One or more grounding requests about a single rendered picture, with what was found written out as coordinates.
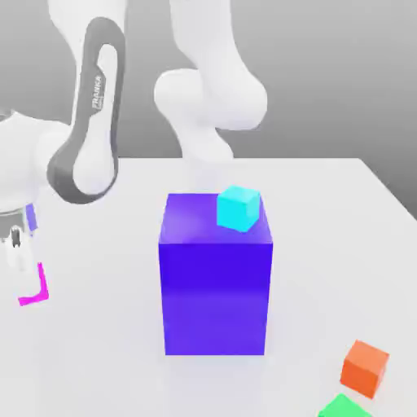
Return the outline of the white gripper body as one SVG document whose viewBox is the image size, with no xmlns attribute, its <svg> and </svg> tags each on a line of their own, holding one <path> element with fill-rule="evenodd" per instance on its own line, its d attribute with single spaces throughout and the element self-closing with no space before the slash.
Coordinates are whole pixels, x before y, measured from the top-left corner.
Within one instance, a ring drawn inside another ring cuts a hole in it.
<svg viewBox="0 0 417 417">
<path fill-rule="evenodd" d="M 4 251 L 7 282 L 12 293 L 17 297 L 37 295 L 40 283 L 30 243 L 24 241 L 14 247 L 10 241 L 4 240 L 0 249 Z"/>
</svg>

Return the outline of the large purple box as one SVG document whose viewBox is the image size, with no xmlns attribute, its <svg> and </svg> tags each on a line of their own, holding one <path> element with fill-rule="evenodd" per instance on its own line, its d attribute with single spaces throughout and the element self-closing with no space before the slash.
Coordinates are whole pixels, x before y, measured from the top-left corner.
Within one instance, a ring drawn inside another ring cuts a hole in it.
<svg viewBox="0 0 417 417">
<path fill-rule="evenodd" d="M 165 352 L 262 355 L 273 240 L 266 212 L 246 233 L 217 225 L 217 195 L 170 193 L 158 242 Z"/>
</svg>

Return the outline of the small magenta cube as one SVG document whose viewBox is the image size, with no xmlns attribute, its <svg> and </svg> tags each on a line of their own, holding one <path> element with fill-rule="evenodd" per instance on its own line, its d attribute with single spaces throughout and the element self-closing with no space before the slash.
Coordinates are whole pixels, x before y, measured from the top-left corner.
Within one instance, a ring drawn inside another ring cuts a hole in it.
<svg viewBox="0 0 417 417">
<path fill-rule="evenodd" d="M 49 291 L 46 282 L 45 271 L 41 262 L 37 263 L 38 278 L 40 281 L 40 291 L 34 296 L 22 296 L 18 298 L 20 306 L 31 305 L 49 299 Z"/>
</svg>

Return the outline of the small orange cube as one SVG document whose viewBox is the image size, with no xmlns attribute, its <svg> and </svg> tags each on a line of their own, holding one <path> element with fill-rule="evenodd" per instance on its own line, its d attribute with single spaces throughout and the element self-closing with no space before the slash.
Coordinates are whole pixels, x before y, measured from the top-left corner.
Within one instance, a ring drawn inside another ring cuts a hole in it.
<svg viewBox="0 0 417 417">
<path fill-rule="evenodd" d="M 361 340 L 355 340 L 345 356 L 340 382 L 373 399 L 382 382 L 390 354 Z"/>
</svg>

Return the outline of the small green cube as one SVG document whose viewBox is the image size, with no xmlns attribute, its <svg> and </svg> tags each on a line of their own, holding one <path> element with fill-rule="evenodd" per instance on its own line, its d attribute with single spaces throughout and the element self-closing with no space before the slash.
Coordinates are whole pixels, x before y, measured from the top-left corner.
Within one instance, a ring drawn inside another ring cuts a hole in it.
<svg viewBox="0 0 417 417">
<path fill-rule="evenodd" d="M 356 402 L 348 398 L 343 393 L 338 394 L 323 409 L 317 417 L 372 417 Z"/>
</svg>

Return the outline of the small cyan cube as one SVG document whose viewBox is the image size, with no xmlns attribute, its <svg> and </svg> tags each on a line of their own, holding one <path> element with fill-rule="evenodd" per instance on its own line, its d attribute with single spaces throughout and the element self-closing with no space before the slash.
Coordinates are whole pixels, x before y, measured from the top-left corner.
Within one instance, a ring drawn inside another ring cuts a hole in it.
<svg viewBox="0 0 417 417">
<path fill-rule="evenodd" d="M 247 232 L 257 222 L 260 211 L 259 191 L 230 186 L 217 196 L 217 225 Z"/>
</svg>

